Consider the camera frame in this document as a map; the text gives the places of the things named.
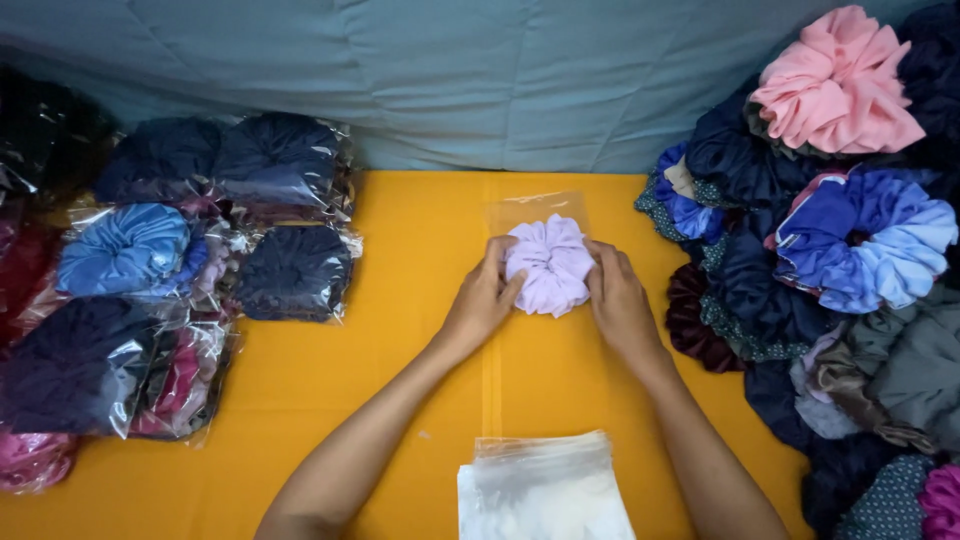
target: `yellow table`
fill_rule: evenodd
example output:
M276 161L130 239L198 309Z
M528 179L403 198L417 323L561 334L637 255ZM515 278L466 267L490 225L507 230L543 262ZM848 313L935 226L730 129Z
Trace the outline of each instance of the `yellow table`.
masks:
M11 540L251 538L307 452L414 356L482 256L486 202L579 190L591 235L634 262L658 320L670 274L687 261L632 207L642 176L371 172L355 224L365 254L344 327L242 325L205 448L98 439L72 475L39 496L0 495ZM805 459L777 442L743 399L742 376L713 375L675 354L710 420L773 500L794 538ZM515 312L416 417L348 537L457 537L457 468L473 438L605 430L637 538L693 538L642 387L602 343L588 307L554 320Z

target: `person's right hand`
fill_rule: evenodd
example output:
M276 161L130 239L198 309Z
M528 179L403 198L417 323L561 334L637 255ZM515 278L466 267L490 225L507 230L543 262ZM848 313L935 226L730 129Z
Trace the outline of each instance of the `person's right hand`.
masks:
M647 293L630 259L610 244L591 240L584 244L597 261L587 274L587 287L593 319L607 343L635 371L645 373L650 367L675 371L673 358L660 342Z

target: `lavender scrunchie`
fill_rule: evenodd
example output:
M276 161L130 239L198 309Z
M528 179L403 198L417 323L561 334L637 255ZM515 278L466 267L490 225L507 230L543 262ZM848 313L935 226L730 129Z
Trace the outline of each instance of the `lavender scrunchie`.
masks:
M149 289L180 268L189 240L176 209L159 203L122 207L63 248L57 290L89 296Z
M960 467L948 463L930 473L917 500L926 512L926 540L960 538Z
M520 270L527 279L515 305L527 314L551 313L560 317L590 297L584 279L593 258L584 247L585 234L573 218L551 215L541 221L522 223L509 235L519 242L507 252L506 278Z
M671 146L660 154L657 160L657 183L654 185L654 197L663 203L673 224L680 234L687 238L703 238L708 244L715 244L723 234L723 209L712 209L684 197L673 189L664 172L676 165L686 153L686 141Z
M904 179L912 174L858 168L846 180L822 179L777 229L777 278L820 291L822 306L847 313L884 303L899 309L925 296L947 270L957 224L950 205ZM870 239L850 247L853 231Z

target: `light blue scrunchie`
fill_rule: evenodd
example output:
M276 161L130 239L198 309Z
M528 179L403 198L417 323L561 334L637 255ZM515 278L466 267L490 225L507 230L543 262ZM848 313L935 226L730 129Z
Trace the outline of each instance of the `light blue scrunchie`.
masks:
M149 289L179 270L189 241L176 209L157 203L122 207L63 248L57 289L74 296Z
M900 309L926 296L947 270L957 224L949 204L905 180L916 173L857 167L846 180L824 178L777 229L775 275L847 313ZM870 237L851 247L853 232Z
M703 238L708 244L715 244L723 234L723 210L705 207L677 193L663 174L666 169L679 163L685 153L686 141L683 141L660 154L660 158L657 159L657 183L654 185L654 197L666 207L680 234L691 239Z

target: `dark red scrunchie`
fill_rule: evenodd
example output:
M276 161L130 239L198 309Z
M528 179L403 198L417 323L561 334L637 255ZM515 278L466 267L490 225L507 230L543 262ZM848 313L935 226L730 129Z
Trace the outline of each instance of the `dark red scrunchie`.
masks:
M713 373L743 371L747 366L733 353L727 341L700 320L700 297L707 291L707 276L689 262L673 273L666 297L666 327L670 343L681 353L694 357Z

